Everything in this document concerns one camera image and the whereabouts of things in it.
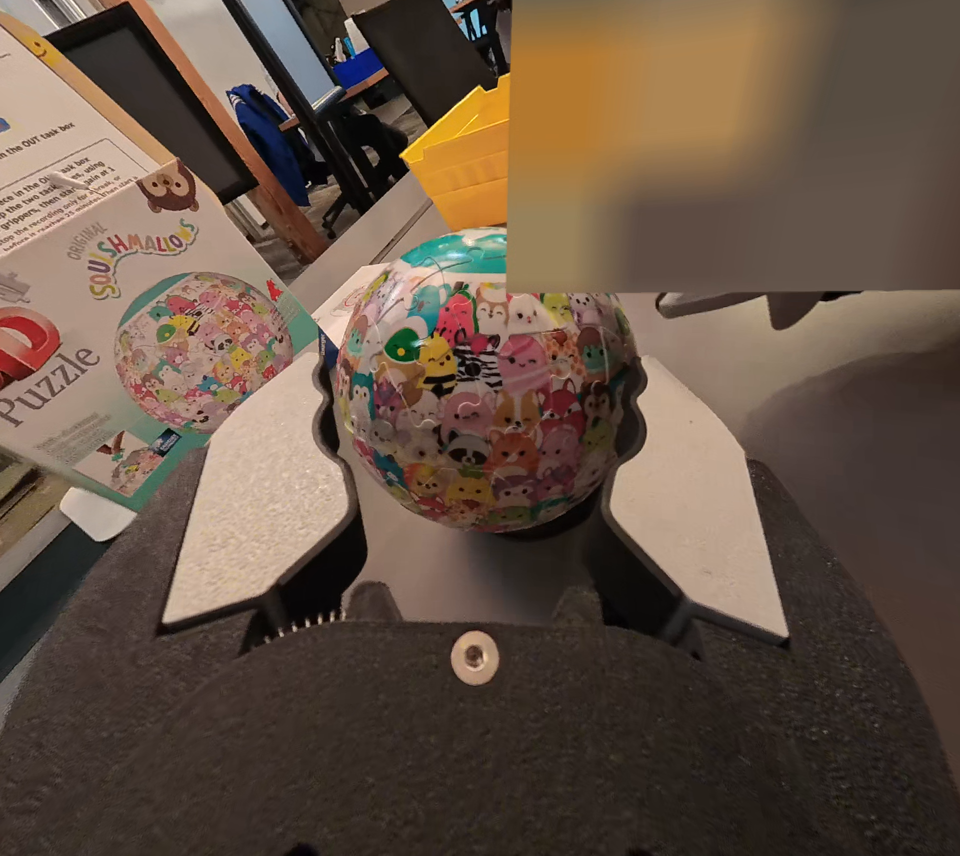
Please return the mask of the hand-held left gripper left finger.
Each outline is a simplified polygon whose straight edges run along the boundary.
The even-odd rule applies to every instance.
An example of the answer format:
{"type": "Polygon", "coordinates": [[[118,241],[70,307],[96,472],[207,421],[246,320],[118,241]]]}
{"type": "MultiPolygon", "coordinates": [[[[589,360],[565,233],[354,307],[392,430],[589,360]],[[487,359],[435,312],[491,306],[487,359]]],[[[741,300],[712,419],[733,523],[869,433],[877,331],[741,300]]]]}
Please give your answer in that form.
{"type": "Polygon", "coordinates": [[[283,633],[341,609],[367,546],[329,387],[323,356],[307,350],[211,437],[165,630],[256,611],[283,633]]]}

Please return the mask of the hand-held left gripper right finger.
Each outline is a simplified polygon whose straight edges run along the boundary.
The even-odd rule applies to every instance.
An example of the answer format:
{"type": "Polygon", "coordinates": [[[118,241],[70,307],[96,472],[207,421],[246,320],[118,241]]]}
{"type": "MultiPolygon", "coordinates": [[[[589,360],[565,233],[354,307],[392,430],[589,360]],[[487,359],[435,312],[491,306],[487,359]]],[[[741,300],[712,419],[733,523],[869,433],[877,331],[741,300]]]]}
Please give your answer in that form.
{"type": "Polygon", "coordinates": [[[606,480],[601,517],[654,586],[614,565],[614,608],[675,643],[695,619],[779,646],[786,620],[746,454],[726,424],[650,355],[625,402],[642,439],[606,480]]]}

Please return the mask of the colourful puzzle ball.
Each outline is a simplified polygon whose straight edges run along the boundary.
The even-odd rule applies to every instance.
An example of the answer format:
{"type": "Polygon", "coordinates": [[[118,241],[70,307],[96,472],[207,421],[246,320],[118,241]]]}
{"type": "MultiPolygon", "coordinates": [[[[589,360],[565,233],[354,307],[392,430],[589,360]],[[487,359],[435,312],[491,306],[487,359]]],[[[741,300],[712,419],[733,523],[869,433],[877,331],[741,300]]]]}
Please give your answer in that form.
{"type": "Polygon", "coordinates": [[[342,335],[334,388],[370,475],[458,529],[541,526],[618,459],[638,355],[615,294],[509,292],[507,230],[429,240],[386,266],[342,335]]]}

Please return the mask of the yellow plastic bin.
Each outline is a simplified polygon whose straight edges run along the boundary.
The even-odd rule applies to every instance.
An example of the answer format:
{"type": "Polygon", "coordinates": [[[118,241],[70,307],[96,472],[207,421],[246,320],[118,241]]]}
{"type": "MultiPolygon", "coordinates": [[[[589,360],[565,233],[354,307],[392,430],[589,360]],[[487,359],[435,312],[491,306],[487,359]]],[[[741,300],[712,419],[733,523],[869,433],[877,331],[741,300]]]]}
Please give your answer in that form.
{"type": "Polygon", "coordinates": [[[510,81],[475,87],[400,155],[451,230],[507,223],[510,81]]]}

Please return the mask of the puzzle ball cardboard box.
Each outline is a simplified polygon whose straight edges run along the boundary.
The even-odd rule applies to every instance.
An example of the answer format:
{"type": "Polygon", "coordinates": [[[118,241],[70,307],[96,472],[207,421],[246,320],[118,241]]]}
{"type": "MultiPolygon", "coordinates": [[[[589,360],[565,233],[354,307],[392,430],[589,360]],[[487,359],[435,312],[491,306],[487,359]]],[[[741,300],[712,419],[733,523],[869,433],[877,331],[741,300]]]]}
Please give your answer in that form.
{"type": "Polygon", "coordinates": [[[178,159],[6,195],[2,454],[136,511],[319,328],[178,159]]]}

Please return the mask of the white stand foot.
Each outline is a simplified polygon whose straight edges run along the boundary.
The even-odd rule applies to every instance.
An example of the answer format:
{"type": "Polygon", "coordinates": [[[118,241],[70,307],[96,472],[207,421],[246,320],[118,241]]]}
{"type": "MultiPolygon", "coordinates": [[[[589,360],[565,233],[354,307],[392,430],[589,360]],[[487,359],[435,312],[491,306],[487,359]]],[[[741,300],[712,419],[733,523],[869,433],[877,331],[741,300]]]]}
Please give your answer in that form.
{"type": "Polygon", "coordinates": [[[91,540],[98,543],[109,542],[119,536],[138,515],[95,492],[74,487],[66,490],[58,508],[91,540]]]}

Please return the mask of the white instruction leaflet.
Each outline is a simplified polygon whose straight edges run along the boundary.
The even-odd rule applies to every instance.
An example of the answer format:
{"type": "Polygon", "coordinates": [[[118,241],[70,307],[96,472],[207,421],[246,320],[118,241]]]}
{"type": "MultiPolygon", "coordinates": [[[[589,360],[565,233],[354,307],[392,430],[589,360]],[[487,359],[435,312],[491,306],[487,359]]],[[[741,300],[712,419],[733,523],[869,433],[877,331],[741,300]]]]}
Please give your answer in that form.
{"type": "Polygon", "coordinates": [[[319,328],[326,333],[331,333],[347,325],[363,294],[378,275],[389,267],[388,262],[360,267],[313,313],[313,319],[318,323],[319,328]]]}

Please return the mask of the blue jacket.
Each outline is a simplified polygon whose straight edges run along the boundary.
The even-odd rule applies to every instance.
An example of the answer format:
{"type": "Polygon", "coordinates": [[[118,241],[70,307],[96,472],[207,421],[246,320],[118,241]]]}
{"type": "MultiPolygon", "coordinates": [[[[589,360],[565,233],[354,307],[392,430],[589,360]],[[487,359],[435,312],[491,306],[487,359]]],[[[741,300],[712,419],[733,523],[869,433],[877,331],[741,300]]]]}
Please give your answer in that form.
{"type": "Polygon", "coordinates": [[[234,86],[226,95],[241,130],[281,187],[300,209],[308,207],[307,182],[298,155],[281,130],[288,114],[251,84],[234,86]]]}

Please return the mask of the black framed board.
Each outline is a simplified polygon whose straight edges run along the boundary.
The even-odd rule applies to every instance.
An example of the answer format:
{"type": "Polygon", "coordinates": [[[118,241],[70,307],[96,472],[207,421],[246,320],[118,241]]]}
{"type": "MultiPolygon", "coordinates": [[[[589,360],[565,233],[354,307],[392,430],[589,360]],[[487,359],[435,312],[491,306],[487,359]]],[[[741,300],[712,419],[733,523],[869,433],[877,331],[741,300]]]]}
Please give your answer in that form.
{"type": "Polygon", "coordinates": [[[142,18],[123,2],[45,39],[229,203],[258,181],[142,18]]]}

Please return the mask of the black office chair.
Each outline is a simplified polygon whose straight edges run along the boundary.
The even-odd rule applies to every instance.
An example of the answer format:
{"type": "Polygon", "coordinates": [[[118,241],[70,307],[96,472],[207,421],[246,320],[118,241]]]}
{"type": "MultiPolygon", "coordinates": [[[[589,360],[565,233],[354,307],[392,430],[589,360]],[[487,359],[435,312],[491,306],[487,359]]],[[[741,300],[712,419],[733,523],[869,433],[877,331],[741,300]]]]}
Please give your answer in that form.
{"type": "Polygon", "coordinates": [[[352,19],[427,127],[476,87],[497,88],[444,0],[388,0],[352,19]]]}

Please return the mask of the whiteboard on black stand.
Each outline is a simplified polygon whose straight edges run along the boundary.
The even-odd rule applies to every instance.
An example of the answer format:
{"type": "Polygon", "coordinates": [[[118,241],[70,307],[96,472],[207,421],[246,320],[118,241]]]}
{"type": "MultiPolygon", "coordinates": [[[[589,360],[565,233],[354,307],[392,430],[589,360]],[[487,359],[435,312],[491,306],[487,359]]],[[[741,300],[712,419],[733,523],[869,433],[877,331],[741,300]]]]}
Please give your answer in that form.
{"type": "Polygon", "coordinates": [[[366,152],[342,141],[347,90],[309,36],[292,0],[222,0],[292,108],[300,129],[329,166],[340,201],[365,214],[382,188],[366,152]]]}

